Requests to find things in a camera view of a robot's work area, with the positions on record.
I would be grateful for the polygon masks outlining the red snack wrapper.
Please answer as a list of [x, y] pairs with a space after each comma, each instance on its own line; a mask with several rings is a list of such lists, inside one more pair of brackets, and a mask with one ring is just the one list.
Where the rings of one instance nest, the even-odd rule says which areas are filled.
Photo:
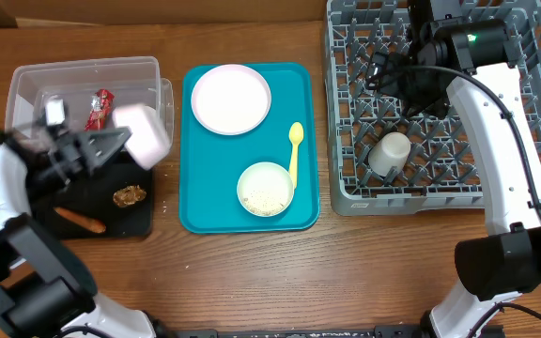
[[113, 110], [114, 98], [106, 89], [100, 89], [92, 96], [89, 117], [85, 123], [86, 131], [100, 131], [105, 128], [107, 117]]

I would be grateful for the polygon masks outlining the small pink plate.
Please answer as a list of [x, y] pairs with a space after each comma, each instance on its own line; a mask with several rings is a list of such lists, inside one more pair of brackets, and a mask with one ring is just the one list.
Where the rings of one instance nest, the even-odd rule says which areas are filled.
[[112, 121], [116, 128], [130, 130], [125, 148], [141, 168], [151, 169], [170, 152], [170, 139], [155, 109], [143, 103], [117, 107]]

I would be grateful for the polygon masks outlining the brown food scraps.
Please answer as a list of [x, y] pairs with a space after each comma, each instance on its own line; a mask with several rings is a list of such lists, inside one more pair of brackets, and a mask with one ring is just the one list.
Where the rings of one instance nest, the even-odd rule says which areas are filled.
[[130, 185], [116, 191], [113, 194], [113, 202], [117, 207], [129, 207], [143, 201], [146, 197], [147, 192], [139, 185]]

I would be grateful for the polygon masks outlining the white plastic cup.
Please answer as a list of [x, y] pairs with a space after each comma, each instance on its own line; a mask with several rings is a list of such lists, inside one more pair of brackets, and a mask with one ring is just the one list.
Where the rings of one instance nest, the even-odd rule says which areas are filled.
[[392, 168], [399, 173], [405, 166], [411, 143], [409, 138], [400, 132], [386, 134], [369, 152], [368, 164], [376, 174], [386, 177]]

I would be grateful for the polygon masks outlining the pale green bowl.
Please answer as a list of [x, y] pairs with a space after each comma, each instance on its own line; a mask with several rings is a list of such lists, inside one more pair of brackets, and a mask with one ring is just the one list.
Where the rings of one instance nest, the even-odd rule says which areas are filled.
[[290, 174], [275, 162], [261, 161], [250, 165], [237, 183], [241, 206], [257, 217], [274, 217], [286, 211], [294, 194]]

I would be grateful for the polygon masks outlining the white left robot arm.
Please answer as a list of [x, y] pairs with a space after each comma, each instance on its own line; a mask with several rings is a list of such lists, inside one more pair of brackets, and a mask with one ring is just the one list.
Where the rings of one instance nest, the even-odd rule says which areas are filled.
[[33, 202], [107, 172], [122, 151], [143, 169], [169, 152], [158, 114], [122, 106], [112, 125], [73, 131], [62, 100], [49, 102], [30, 126], [50, 141], [36, 151], [0, 130], [0, 329], [11, 337], [165, 337], [155, 317], [103, 295], [86, 265], [32, 214]]

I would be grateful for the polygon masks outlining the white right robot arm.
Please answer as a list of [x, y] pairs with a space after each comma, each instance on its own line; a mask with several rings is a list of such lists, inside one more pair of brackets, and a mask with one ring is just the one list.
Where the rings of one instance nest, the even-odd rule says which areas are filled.
[[474, 22], [457, 1], [411, 1], [410, 47], [389, 54], [369, 90], [406, 115], [458, 114], [485, 200], [487, 235], [455, 248], [457, 282], [427, 313], [431, 337], [476, 337], [541, 284], [541, 161], [521, 99], [520, 54], [506, 23]]

